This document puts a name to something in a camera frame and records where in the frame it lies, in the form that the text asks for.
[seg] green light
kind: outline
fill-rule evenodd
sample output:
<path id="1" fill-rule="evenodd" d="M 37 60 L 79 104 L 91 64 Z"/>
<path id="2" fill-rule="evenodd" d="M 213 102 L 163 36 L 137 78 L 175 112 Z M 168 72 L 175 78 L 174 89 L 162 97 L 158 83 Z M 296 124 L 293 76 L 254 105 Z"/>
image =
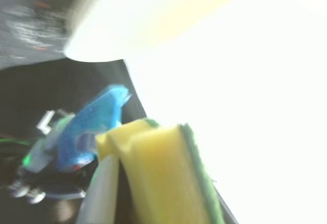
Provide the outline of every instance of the green light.
<path id="1" fill-rule="evenodd" d="M 28 155 L 27 155 L 27 156 L 22 160 L 22 164 L 23 164 L 24 166 L 27 166 L 27 165 L 29 165 L 30 161 L 31 161 L 31 156 L 28 154 Z"/>

